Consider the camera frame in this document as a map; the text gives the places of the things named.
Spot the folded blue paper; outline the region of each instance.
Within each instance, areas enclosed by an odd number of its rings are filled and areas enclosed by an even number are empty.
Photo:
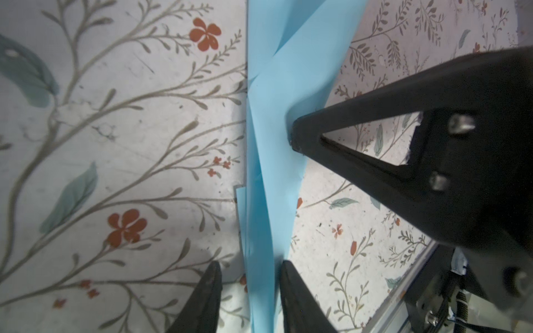
[[[273,333],[305,157],[292,122],[321,109],[366,0],[249,0],[246,188],[237,190],[253,333]]]

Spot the silver screw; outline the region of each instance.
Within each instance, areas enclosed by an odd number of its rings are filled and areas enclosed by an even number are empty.
[[[525,296],[527,294],[528,288],[531,286],[531,279],[528,277],[527,273],[520,270],[514,275],[514,287],[520,294],[520,296]]]
[[[450,186],[450,180],[446,176],[433,171],[430,176],[430,186],[433,191],[446,191]]]
[[[432,311],[428,311],[426,313],[426,324],[431,324],[433,326],[437,326],[439,323],[439,319],[433,314]]]
[[[471,116],[455,114],[448,122],[450,134],[466,134],[473,129],[475,129],[475,121]]]

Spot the floral pattern surface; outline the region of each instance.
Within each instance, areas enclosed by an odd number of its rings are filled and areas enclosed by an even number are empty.
[[[219,331],[249,331],[234,194],[245,179],[246,2],[4,8],[3,329],[163,332],[217,260]],[[328,104],[516,43],[512,3],[369,0]],[[418,122],[329,135],[399,164]],[[312,161],[297,206],[291,260],[337,329],[364,328],[430,240]]]

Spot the metal bolt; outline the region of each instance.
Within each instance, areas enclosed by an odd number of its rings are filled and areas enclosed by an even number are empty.
[[[475,121],[471,116],[455,114],[448,122],[450,134],[466,134],[473,129],[475,129]]]
[[[514,275],[514,287],[520,294],[520,296],[525,296],[527,294],[528,288],[531,287],[531,279],[522,270],[519,270]]]
[[[446,191],[450,186],[450,180],[446,176],[433,171],[430,176],[430,186],[433,191]]]
[[[430,325],[433,325],[433,326],[437,326],[438,323],[439,323],[439,318],[437,318],[433,312],[431,311],[428,311],[428,313],[426,313],[426,319],[425,319],[425,322],[426,324],[430,324]]]

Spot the flower petal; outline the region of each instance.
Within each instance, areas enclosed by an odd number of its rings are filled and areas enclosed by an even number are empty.
[[[200,43],[198,43],[198,49],[200,51],[209,50],[209,38],[205,37]]]
[[[218,50],[219,49],[219,42],[218,42],[218,40],[216,40],[215,37],[213,37],[211,35],[207,35],[207,39],[209,39],[209,45],[211,46],[212,49],[214,49],[214,50]]]
[[[214,23],[211,23],[209,27],[207,27],[206,31],[208,34],[215,36],[220,36],[220,34],[222,33],[222,31],[220,31],[220,28]]]
[[[192,24],[194,24],[197,27],[202,27],[205,30],[205,23],[201,18],[195,18]]]
[[[193,29],[191,30],[191,32],[189,33],[189,38],[191,39],[191,41],[193,42],[197,42],[200,40],[200,38],[202,38],[203,36],[205,35],[205,31],[203,30],[200,30],[200,29]]]
[[[137,209],[130,209],[122,215],[122,227],[125,228],[128,224],[139,218],[139,211]]]
[[[137,222],[135,222],[132,226],[126,228],[128,232],[139,232],[144,230],[146,228],[146,219],[141,218]]]
[[[141,235],[136,232],[126,231],[124,233],[124,239],[129,243],[137,243],[141,239]]]
[[[118,219],[119,218],[120,218],[120,215],[118,215],[117,213],[111,214],[107,218],[107,223],[109,223],[109,225],[112,228],[119,229],[119,227],[118,227]]]
[[[109,236],[107,236],[107,243],[111,245],[111,247],[117,248],[120,246],[120,243],[122,243],[122,231],[121,230],[115,230],[112,231]]]

